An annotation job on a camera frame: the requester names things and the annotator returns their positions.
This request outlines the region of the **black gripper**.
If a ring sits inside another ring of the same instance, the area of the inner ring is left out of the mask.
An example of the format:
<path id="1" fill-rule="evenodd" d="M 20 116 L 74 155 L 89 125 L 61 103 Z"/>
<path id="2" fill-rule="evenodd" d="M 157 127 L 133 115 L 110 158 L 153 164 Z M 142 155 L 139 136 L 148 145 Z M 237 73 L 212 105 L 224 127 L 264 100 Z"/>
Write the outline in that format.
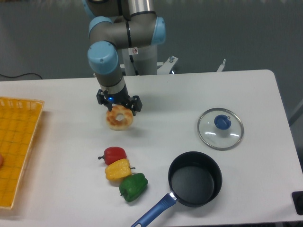
<path id="1" fill-rule="evenodd" d="M 112 111 L 113 104 L 122 105 L 131 110 L 133 116 L 136 116 L 136 114 L 141 111 L 143 106 L 140 97 L 130 97 L 126 88 L 123 88 L 121 91 L 115 94 L 110 94 L 107 90 L 103 91 L 102 89 L 99 89 L 96 94 L 96 98 L 98 104 L 106 106 L 108 111 Z"/>

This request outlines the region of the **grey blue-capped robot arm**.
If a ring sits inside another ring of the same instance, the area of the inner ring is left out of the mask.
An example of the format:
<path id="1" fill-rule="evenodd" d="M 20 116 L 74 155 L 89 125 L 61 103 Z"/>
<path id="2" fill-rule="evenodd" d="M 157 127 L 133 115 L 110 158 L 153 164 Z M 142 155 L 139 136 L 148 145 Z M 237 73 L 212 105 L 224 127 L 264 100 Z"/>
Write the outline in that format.
<path id="1" fill-rule="evenodd" d="M 121 105 L 133 115 L 142 109 L 139 96 L 128 95 L 118 50 L 162 44 L 164 19 L 157 16 L 152 0 L 84 0 L 89 23 L 87 57 L 101 89 L 97 100 L 112 111 Z"/>

